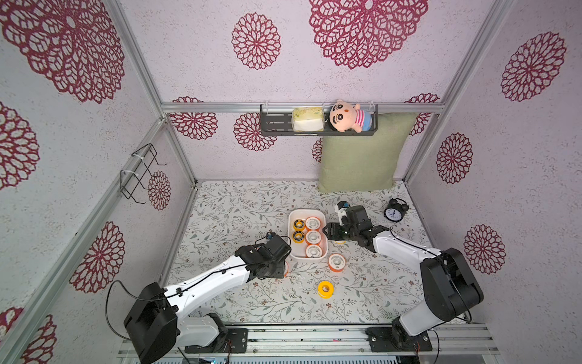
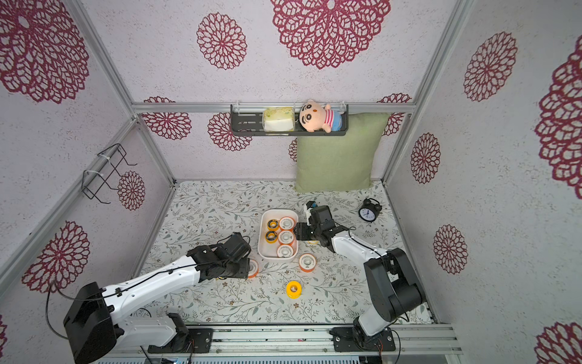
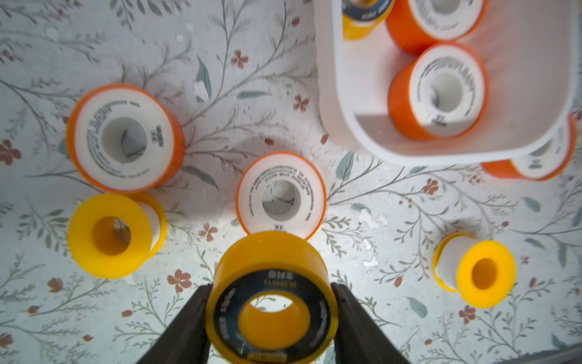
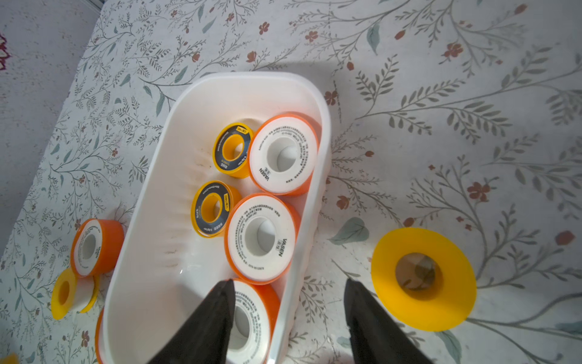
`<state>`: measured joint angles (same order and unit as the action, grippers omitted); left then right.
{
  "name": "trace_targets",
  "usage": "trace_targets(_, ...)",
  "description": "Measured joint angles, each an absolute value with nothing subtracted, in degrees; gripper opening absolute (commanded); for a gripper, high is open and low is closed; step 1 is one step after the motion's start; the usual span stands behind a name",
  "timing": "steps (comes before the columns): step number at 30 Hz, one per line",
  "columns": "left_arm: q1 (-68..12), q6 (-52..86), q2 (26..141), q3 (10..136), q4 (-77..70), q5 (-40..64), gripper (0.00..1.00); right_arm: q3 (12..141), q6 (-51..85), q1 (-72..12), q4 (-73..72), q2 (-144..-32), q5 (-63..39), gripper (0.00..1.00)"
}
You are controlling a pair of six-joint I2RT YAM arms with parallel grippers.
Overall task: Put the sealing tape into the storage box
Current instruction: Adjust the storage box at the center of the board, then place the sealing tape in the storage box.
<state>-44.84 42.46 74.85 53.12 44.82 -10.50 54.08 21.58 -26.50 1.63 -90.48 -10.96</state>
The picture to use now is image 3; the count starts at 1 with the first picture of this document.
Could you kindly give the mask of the orange white sealing tape roll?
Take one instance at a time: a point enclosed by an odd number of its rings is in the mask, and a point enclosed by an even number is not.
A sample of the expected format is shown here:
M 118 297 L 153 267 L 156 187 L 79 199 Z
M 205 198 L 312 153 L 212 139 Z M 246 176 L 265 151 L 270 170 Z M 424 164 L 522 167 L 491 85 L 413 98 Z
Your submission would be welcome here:
M 397 1 L 386 26 L 398 47 L 419 55 L 438 42 L 452 42 L 471 33 L 487 5 L 485 0 Z
M 466 45 L 441 42 L 399 71 L 387 104 L 395 128 L 415 141 L 462 136 L 483 118 L 489 79 L 477 54 Z
M 546 181 L 561 174 L 576 149 L 575 116 L 570 113 L 556 133 L 538 150 L 524 156 L 482 163 L 491 176 L 501 179 Z
M 327 191 L 317 168 L 290 152 L 261 157 L 247 168 L 236 191 L 236 213 L 247 234 L 282 231 L 309 240 L 321 227 Z
M 146 91 L 120 83 L 88 92 L 68 120 L 66 144 L 77 171 L 110 193 L 165 184 L 186 151 L 179 121 Z

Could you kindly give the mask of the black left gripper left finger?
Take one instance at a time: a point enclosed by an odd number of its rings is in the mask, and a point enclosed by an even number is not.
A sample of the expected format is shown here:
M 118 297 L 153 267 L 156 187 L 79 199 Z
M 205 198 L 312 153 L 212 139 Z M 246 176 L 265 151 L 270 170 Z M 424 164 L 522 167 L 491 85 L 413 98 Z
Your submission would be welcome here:
M 212 285 L 203 285 L 184 305 L 154 346 L 138 361 L 206 364 L 210 341 L 206 335 L 206 304 Z

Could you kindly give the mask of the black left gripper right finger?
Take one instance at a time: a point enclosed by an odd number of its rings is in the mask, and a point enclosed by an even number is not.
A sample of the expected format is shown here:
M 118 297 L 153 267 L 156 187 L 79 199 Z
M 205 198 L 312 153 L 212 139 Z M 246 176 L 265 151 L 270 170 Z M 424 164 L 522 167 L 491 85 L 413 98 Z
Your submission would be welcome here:
M 331 286 L 339 309 L 339 326 L 334 338 L 336 363 L 409 364 L 350 289 L 341 284 Z

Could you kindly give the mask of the yellow black tape roll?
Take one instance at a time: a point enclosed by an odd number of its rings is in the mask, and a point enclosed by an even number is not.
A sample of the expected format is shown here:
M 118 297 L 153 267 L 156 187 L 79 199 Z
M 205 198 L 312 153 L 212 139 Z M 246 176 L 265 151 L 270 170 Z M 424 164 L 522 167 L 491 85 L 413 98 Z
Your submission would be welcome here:
M 343 38 L 357 40 L 368 36 L 384 21 L 393 9 L 395 1 L 342 1 Z
M 231 363 L 311 363 L 339 325 L 338 303 L 318 250 L 292 234 L 251 234 L 219 261 L 206 333 Z

